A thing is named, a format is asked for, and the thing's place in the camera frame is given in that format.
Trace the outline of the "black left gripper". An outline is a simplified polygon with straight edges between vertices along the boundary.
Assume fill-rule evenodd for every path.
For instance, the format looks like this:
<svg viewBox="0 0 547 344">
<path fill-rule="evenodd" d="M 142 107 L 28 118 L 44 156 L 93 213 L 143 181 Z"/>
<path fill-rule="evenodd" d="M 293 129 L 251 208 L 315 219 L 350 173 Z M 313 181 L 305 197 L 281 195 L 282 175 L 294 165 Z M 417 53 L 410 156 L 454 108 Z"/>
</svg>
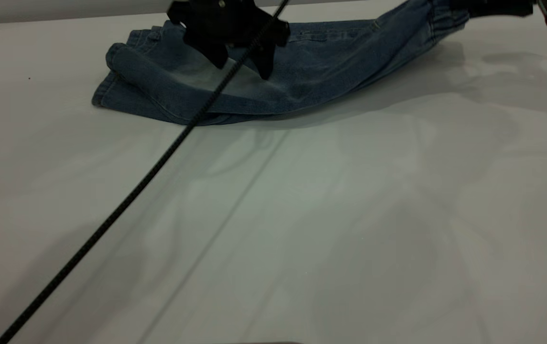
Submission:
<svg viewBox="0 0 547 344">
<path fill-rule="evenodd" d="M 290 37 L 289 23 L 263 11 L 253 0 L 174 0 L 167 15 L 173 24 L 181 23 L 192 32 L 185 34 L 185 44 L 218 69 L 229 58 L 225 45 L 273 43 L 258 45 L 250 53 L 263 80 L 269 80 L 274 69 L 275 46 L 285 46 Z"/>
</svg>

